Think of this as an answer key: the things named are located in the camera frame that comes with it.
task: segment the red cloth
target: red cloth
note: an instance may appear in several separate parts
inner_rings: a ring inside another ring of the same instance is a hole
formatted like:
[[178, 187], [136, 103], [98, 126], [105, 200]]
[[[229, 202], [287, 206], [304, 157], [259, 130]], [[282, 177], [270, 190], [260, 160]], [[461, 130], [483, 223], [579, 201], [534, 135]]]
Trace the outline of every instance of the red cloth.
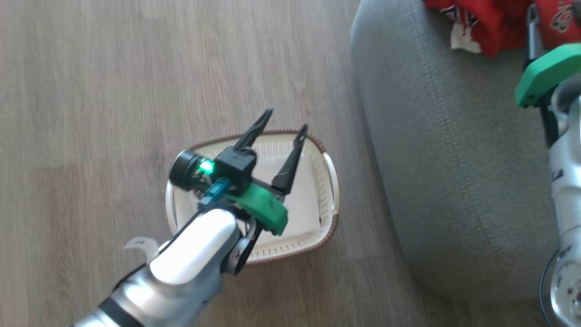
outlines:
[[[520, 48], [526, 40], [526, 10], [530, 0], [424, 0], [451, 20], [472, 26], [471, 37], [489, 57], [502, 49]], [[537, 0], [540, 31], [546, 48], [581, 42], [575, 26], [573, 0]]]

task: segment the white handle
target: white handle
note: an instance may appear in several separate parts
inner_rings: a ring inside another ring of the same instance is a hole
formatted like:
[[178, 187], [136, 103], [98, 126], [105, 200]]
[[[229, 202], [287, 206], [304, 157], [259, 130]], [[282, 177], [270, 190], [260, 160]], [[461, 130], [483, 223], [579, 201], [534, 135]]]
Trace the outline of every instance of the white handle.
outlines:
[[167, 223], [170, 225], [171, 234], [176, 234], [178, 232], [178, 226], [175, 222], [174, 213], [174, 185], [167, 181], [166, 186], [166, 215]]
[[325, 164], [329, 170], [329, 177], [331, 178], [331, 187], [333, 189], [333, 214], [339, 213], [339, 179], [337, 178], [337, 171], [335, 170], [335, 165], [331, 156], [326, 152], [323, 153], [323, 158], [325, 158]]

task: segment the gray ottoman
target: gray ottoman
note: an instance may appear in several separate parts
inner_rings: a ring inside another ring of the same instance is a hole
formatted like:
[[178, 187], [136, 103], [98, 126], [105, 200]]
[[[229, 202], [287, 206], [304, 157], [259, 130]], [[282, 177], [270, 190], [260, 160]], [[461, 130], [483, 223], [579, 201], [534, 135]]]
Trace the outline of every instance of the gray ottoman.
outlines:
[[557, 246], [535, 109], [515, 106], [522, 51], [451, 51], [451, 23], [420, 0], [361, 0], [351, 46], [401, 247], [434, 292], [535, 295]]

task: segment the green light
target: green light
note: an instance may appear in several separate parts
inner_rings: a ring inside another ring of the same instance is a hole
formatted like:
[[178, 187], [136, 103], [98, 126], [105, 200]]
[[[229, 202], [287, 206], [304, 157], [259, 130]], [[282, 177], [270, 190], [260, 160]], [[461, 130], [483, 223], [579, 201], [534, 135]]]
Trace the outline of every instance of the green light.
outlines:
[[214, 171], [214, 163], [212, 160], [206, 159], [200, 163], [200, 170], [209, 175]]

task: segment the white plastic basket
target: white plastic basket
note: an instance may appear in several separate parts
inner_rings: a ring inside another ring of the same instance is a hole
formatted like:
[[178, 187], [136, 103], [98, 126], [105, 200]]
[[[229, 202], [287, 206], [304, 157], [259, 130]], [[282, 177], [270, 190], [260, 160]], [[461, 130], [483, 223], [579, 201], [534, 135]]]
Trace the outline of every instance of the white plastic basket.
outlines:
[[[253, 176], [270, 182], [292, 150], [296, 131], [264, 132], [254, 142], [258, 164]], [[196, 153], [215, 158], [225, 147], [234, 145], [240, 136], [216, 140], [191, 147]], [[194, 215], [198, 199], [193, 192], [166, 188], [167, 219], [176, 233]], [[263, 232], [248, 258], [248, 263], [267, 262], [316, 250], [335, 233], [339, 221], [339, 182], [331, 157], [314, 137], [305, 138], [291, 194], [286, 196], [289, 222], [282, 236]]]

